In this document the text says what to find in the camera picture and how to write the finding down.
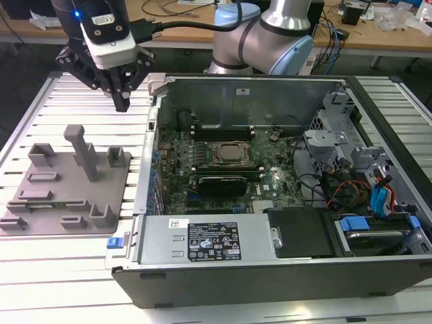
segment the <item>motherboard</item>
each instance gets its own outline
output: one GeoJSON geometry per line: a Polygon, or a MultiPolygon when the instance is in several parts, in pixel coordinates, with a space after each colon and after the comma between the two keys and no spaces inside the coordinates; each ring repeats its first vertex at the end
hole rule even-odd
{"type": "Polygon", "coordinates": [[[253,131],[248,141],[197,140],[159,129],[159,174],[165,215],[262,213],[304,205],[290,159],[293,138],[253,131]]]}

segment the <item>blue cable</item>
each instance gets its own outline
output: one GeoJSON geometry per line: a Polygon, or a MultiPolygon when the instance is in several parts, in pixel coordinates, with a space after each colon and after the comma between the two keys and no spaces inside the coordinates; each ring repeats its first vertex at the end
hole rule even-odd
{"type": "Polygon", "coordinates": [[[338,47],[339,47],[339,38],[338,38],[338,34],[336,32],[336,29],[334,28],[334,26],[330,25],[327,23],[327,25],[324,25],[322,23],[319,23],[318,25],[320,26],[324,26],[327,28],[331,28],[332,29],[332,33],[334,34],[335,40],[333,42],[333,49],[331,50],[331,52],[334,52],[331,55],[331,61],[329,64],[329,67],[327,68],[327,71],[325,72],[325,75],[328,75],[328,73],[330,72],[330,70],[332,69],[332,67],[334,66],[336,59],[338,59],[338,47]]]}
{"type": "Polygon", "coordinates": [[[338,34],[336,32],[336,29],[333,26],[331,26],[331,29],[333,29],[333,33],[335,35],[335,41],[334,41],[334,47],[333,47],[335,49],[335,53],[333,55],[333,59],[332,59],[331,63],[329,64],[329,67],[327,68],[327,71],[325,72],[325,75],[329,74],[330,70],[335,65],[336,59],[338,58],[339,38],[338,38],[338,34]]]}

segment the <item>slotted metal table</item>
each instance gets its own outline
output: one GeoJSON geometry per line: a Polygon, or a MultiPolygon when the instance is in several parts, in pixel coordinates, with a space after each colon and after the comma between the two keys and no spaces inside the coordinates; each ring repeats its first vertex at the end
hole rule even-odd
{"type": "MultiPolygon", "coordinates": [[[[432,178],[430,113],[402,83],[389,78],[358,79],[432,178]]],[[[62,136],[65,126],[83,124],[86,141],[97,151],[122,145],[133,156],[114,234],[121,236],[132,223],[150,105],[145,83],[132,93],[131,107],[122,114],[115,112],[111,99],[102,92],[87,89],[71,75],[50,77],[0,153],[0,215],[30,164],[30,147],[49,142],[57,152],[71,151],[62,136]]],[[[379,144],[373,129],[366,121],[363,124],[379,144]]],[[[105,262],[106,243],[106,236],[2,238],[0,322],[347,323],[360,317],[367,323],[420,324],[432,318],[432,280],[390,297],[142,310],[111,277],[105,262]]]]}

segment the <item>blue latch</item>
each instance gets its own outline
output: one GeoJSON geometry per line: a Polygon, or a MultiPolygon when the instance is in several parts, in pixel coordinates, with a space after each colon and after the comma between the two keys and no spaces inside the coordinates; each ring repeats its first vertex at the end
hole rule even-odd
{"type": "Polygon", "coordinates": [[[416,216],[410,216],[410,222],[414,229],[420,227],[420,221],[416,216]]]}
{"type": "Polygon", "coordinates": [[[123,248],[123,238],[109,238],[107,242],[107,248],[123,248]]]}
{"type": "Polygon", "coordinates": [[[366,217],[364,216],[345,216],[339,221],[339,223],[342,227],[342,231],[344,232],[367,231],[370,229],[366,217]]]}

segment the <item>power supply label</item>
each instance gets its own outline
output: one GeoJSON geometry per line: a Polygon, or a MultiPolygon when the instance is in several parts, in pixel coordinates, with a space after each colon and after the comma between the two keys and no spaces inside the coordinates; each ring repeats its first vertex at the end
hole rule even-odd
{"type": "Polygon", "coordinates": [[[192,262],[241,260],[237,223],[188,224],[188,259],[192,262]]]}

